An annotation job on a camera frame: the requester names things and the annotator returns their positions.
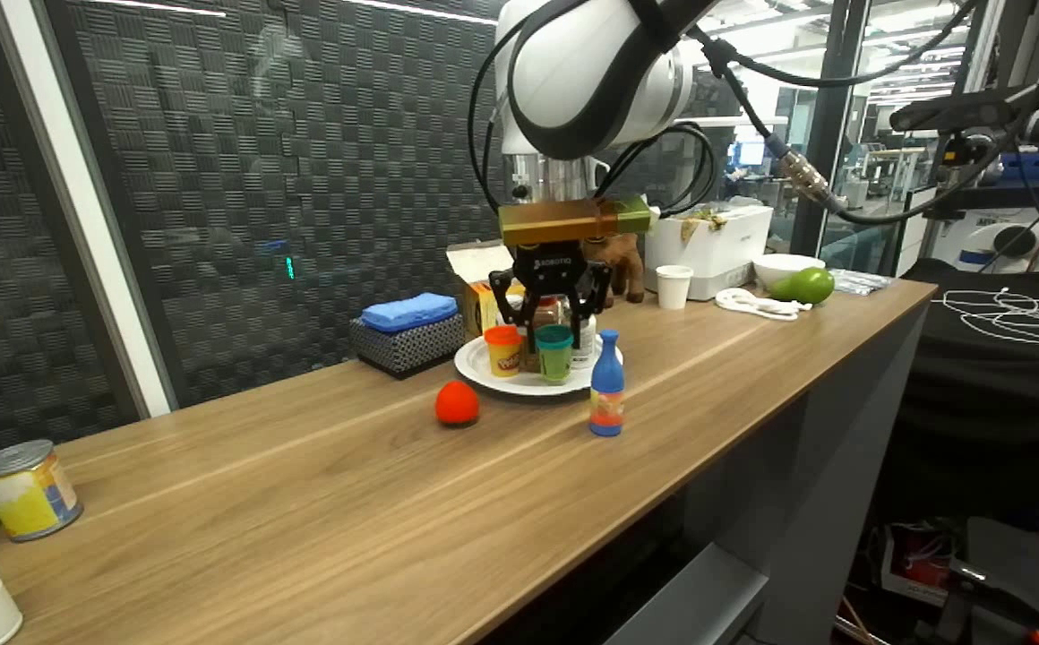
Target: red toy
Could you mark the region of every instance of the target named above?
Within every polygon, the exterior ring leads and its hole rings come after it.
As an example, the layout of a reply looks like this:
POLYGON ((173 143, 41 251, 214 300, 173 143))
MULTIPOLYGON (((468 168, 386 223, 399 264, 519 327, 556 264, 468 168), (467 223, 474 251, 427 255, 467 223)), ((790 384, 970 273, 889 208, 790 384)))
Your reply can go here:
POLYGON ((480 419, 480 399, 468 384, 461 381, 448 381, 441 390, 439 390, 439 424, 441 426, 468 426, 480 419))

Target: yellow cup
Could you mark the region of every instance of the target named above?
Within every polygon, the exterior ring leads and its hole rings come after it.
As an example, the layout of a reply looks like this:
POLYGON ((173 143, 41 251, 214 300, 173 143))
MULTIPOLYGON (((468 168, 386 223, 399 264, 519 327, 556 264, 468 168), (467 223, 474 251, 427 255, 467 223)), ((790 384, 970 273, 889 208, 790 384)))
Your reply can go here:
POLYGON ((489 364, 493 376, 516 376, 525 362, 525 334, 519 327, 491 327, 485 334, 489 344, 489 364))

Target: wooden table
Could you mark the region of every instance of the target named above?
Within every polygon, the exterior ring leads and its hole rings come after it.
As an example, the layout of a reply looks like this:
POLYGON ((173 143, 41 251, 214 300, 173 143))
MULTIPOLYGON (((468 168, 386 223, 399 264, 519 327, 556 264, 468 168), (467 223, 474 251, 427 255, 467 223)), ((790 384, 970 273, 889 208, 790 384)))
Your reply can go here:
MULTIPOLYGON (((717 503, 739 486, 729 474, 763 479, 711 530, 755 590, 717 629, 778 640, 794 613, 828 629, 928 294, 837 294, 798 324, 616 304, 602 327, 628 353, 621 439, 587 436, 585 399, 489 393, 474 431, 439 431, 430 405, 453 364, 392 381, 343 362, 61 443, 85 516, 34 546, 0 542, 27 613, 13 640, 468 640, 702 467, 723 474, 711 478, 717 503), (864 443, 812 448, 809 426, 864 443), (730 467, 730 443, 773 461, 730 467), (798 603, 781 588, 802 584, 784 560, 812 542, 834 565, 812 556, 798 603)), ((651 603, 631 640, 667 613, 651 603)))

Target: wooden countertop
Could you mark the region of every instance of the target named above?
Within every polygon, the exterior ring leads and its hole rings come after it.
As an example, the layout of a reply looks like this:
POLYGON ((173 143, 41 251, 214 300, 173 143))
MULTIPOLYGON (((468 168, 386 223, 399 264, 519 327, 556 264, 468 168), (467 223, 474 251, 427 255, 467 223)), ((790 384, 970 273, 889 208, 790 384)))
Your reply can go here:
POLYGON ((798 324, 621 300, 621 439, 587 432, 585 399, 485 393, 478 426, 439 431, 453 362, 343 362, 61 443, 85 516, 0 542, 13 640, 478 638, 928 294, 837 294, 798 324))

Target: white plate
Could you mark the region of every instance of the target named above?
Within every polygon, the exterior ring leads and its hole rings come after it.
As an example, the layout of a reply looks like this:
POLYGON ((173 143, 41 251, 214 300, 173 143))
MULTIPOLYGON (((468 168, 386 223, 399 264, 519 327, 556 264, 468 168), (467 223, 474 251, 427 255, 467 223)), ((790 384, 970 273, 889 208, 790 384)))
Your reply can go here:
POLYGON ((546 384, 540 371, 493 376, 489 364, 485 335, 474 335, 455 352, 455 371, 461 371, 467 381, 474 381, 489 390, 501 390, 501 393, 516 393, 516 399, 562 399, 562 393, 591 386, 595 359, 597 359, 597 335, 587 344, 587 352, 578 352, 569 359, 569 371, 562 384, 546 384))

